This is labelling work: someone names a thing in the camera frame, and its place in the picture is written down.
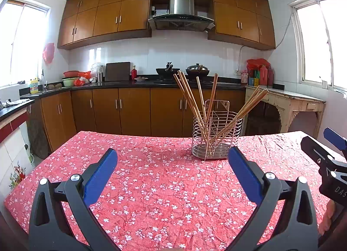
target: plastic bag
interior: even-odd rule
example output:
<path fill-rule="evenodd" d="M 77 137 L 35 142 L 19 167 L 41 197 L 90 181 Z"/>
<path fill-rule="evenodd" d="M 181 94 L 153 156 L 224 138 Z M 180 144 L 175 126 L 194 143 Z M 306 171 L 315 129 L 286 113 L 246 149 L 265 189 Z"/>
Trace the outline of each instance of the plastic bag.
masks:
<path fill-rule="evenodd" d="M 52 63 L 54 58 L 54 43 L 49 43 L 45 46 L 43 49 L 42 58 L 45 63 Z"/>

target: table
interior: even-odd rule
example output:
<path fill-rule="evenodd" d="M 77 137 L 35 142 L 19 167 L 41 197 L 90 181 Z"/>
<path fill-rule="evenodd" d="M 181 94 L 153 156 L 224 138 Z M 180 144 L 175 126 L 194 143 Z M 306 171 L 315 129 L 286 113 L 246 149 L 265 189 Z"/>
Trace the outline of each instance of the table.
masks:
<path fill-rule="evenodd" d="M 245 102 L 253 94 L 256 87 L 246 86 Z M 296 92 L 288 92 L 285 90 L 278 90 L 267 88 L 268 94 L 262 99 L 263 102 L 276 106 L 280 119 L 281 130 L 280 133 L 288 132 L 289 126 L 301 111 L 314 111 L 317 116 L 317 123 L 314 129 L 313 137 L 318 137 L 319 127 L 323 118 L 323 111 L 325 108 L 325 101 L 314 97 L 298 94 Z M 246 131 L 248 115 L 245 116 L 242 122 L 241 135 L 243 136 Z"/>
<path fill-rule="evenodd" d="M 327 198 L 318 191 L 319 167 L 300 149 L 304 136 L 303 132 L 291 132 L 240 137 L 238 147 L 248 160 L 279 178 L 295 180 L 304 175 L 320 222 Z M 191 138 L 79 132 L 36 167 L 11 192 L 5 205 L 28 232 L 39 180 L 65 181 L 73 173 L 82 173 L 112 147 L 118 153 L 118 165 L 90 209 L 120 248 L 224 250 L 249 219 L 255 204 L 247 199 L 227 160 L 201 161 L 191 155 L 191 143 Z M 262 240 L 270 237 L 282 204 L 277 206 Z M 63 203 L 63 207 L 76 238 L 85 242 L 68 205 Z"/>

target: window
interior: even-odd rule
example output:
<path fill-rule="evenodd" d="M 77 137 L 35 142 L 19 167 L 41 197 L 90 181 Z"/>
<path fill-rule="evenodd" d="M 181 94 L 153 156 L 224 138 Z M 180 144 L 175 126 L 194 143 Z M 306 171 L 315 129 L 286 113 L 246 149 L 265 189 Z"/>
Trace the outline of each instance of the window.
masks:
<path fill-rule="evenodd" d="M 347 89 L 347 5 L 342 0 L 299 0 L 291 5 L 295 10 L 301 80 L 313 84 L 324 80 Z"/>
<path fill-rule="evenodd" d="M 36 6 L 11 0 L 2 8 L 0 86 L 28 82 L 41 74 L 46 13 Z"/>

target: white tile wall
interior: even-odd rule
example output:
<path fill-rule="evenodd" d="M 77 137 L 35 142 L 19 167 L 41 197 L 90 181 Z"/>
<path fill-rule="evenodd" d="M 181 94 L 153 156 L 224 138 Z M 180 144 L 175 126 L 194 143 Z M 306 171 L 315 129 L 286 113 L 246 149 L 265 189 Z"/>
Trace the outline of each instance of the white tile wall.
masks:
<path fill-rule="evenodd" d="M 238 68 L 241 46 L 207 40 L 205 32 L 153 31 L 151 38 L 111 41 L 70 51 L 70 70 L 90 70 L 95 62 L 89 58 L 90 50 L 101 48 L 101 62 L 130 61 L 136 65 L 138 74 L 156 74 L 156 68 L 163 68 L 172 62 L 174 68 L 185 70 L 195 63 L 205 65 L 210 73 L 222 77 L 234 77 Z M 263 51 L 245 47 L 241 53 L 240 70 L 245 69 L 246 60 L 262 58 Z"/>

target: plastic jug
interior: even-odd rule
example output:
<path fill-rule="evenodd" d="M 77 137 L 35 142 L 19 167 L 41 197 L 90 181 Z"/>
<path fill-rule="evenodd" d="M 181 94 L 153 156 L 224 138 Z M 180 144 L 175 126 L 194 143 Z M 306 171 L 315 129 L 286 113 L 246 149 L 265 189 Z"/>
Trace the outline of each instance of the plastic jug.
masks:
<path fill-rule="evenodd" d="M 265 65 L 262 65 L 260 68 L 260 78 L 259 85 L 266 86 L 268 84 L 268 69 Z"/>

